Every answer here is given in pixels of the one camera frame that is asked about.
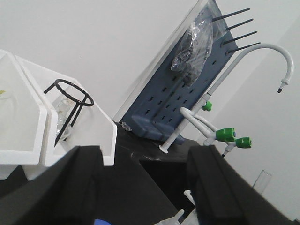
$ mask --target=pegboard drying rack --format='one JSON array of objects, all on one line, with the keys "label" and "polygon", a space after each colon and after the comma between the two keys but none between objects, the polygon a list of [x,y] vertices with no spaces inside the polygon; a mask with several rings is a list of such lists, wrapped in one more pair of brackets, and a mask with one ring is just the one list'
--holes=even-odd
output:
[{"label": "pegboard drying rack", "polygon": [[[249,8],[224,15],[213,20],[224,19]],[[172,60],[181,39],[172,49],[153,77],[146,84],[140,95],[131,105],[121,121],[132,128],[132,132],[139,137],[165,141],[180,124],[184,117],[180,108],[191,109],[200,99],[210,84],[217,77],[235,51],[250,47],[238,48],[236,40],[255,34],[256,31],[233,38],[230,30],[246,24],[253,19],[241,22],[227,28],[227,33],[212,45],[211,54],[205,62],[199,78],[190,87],[183,83],[183,77],[178,72],[171,71]],[[180,135],[175,143],[183,143]]]}]

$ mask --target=green valve handle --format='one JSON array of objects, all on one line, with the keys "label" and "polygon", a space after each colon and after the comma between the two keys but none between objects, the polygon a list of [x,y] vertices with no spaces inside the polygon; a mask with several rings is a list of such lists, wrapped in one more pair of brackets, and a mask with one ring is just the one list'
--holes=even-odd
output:
[{"label": "green valve handle", "polygon": [[204,111],[210,111],[212,107],[212,103],[210,101],[206,102],[206,105],[202,107]]},{"label": "green valve handle", "polygon": [[234,142],[236,133],[234,128],[224,128],[216,132],[216,137],[219,142]]},{"label": "green valve handle", "polygon": [[252,146],[252,140],[250,137],[242,137],[235,140],[236,147],[242,149],[250,149]]}]

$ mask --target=metal ring holder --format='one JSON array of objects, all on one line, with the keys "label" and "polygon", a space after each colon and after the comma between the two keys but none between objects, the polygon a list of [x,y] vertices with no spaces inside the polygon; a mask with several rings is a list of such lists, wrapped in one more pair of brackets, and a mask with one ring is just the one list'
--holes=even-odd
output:
[{"label": "metal ring holder", "polygon": [[[70,94],[68,94],[66,91],[64,91],[59,83],[62,82],[62,83],[66,83],[74,88],[76,88],[77,90],[79,90],[82,94],[84,94],[84,98],[82,101],[78,100],[77,98],[71,96]],[[74,101],[76,104],[75,106],[73,107],[70,115],[68,116],[66,122],[64,123],[64,125],[62,126],[62,129],[60,130],[59,134],[57,135],[56,139],[55,139],[55,145],[57,144],[57,142],[59,141],[60,137],[62,136],[62,134],[64,133],[67,125],[69,124],[69,122],[71,121],[72,117],[74,116],[74,114],[76,113],[75,117],[73,118],[72,120],[72,123],[71,123],[71,127],[73,127],[73,125],[75,124],[76,120],[77,120],[77,117],[80,113],[80,111],[82,110],[83,106],[86,106],[86,107],[90,107],[90,106],[93,106],[94,105],[94,100],[92,99],[92,97],[85,91],[83,90],[82,88],[78,87],[76,84],[70,82],[70,81],[66,81],[66,80],[63,80],[63,79],[57,79],[54,81],[53,84],[51,84],[45,91],[44,91],[44,94],[47,94],[52,88],[56,87],[64,96],[66,96],[67,98],[71,99],[72,101]]]}]

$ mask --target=white faucet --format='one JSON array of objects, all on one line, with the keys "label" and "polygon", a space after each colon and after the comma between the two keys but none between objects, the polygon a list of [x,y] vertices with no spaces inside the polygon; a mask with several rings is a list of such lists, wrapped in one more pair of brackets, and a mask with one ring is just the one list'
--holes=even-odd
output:
[{"label": "white faucet", "polygon": [[[230,64],[230,66],[224,71],[224,73],[220,76],[220,78],[214,83],[214,85],[209,89],[208,92],[206,92],[202,98],[194,105],[194,107],[192,108],[191,112],[192,112],[192,116],[195,116],[198,111],[206,105],[206,102],[210,99],[210,97],[212,96],[213,92],[219,87],[219,85],[224,81],[224,79],[229,75],[229,73],[236,67],[236,65],[241,61],[241,59],[247,55],[248,53],[256,50],[256,49],[261,49],[261,48],[269,48],[269,49],[273,49],[279,53],[281,53],[286,62],[287,62],[287,72],[285,77],[281,80],[281,85],[278,89],[278,93],[280,93],[283,88],[289,84],[290,79],[294,73],[294,62],[293,59],[290,55],[290,53],[277,45],[272,45],[272,44],[257,44],[257,45],[253,45],[247,49],[245,49],[244,51],[242,51],[236,58],[235,60]],[[159,149],[161,149],[164,153],[168,153],[168,148],[171,146],[171,144],[176,140],[176,138],[178,137],[178,135],[182,132],[182,130],[186,127],[186,125],[188,124],[188,120],[187,119],[183,119],[183,121],[177,126],[177,128],[174,130],[174,132],[170,135],[170,137],[165,141],[165,143],[163,145],[159,146]]]}]

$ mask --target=white plastic bin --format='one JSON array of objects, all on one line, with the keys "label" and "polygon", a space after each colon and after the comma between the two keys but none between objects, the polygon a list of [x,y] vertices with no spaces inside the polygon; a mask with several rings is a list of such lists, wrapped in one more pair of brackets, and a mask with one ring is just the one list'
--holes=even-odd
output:
[{"label": "white plastic bin", "polygon": [[0,180],[39,163],[47,111],[9,52],[0,50]]},{"label": "white plastic bin", "polygon": [[[62,141],[54,147],[57,127],[57,113],[54,106],[58,104],[63,95],[55,87],[46,95],[44,94],[44,90],[56,79],[64,79],[78,85],[82,89],[84,88],[72,77],[51,71],[18,56],[16,56],[16,58],[31,85],[43,100],[48,112],[41,160],[37,166],[23,166],[27,178],[29,180],[34,179],[77,145],[99,145],[102,150],[104,165],[113,165],[117,126],[96,103],[92,107],[82,108],[72,128],[71,135],[66,141]],[[69,86],[64,83],[60,85],[71,95],[78,93],[74,92],[73,88],[69,88]]]}]

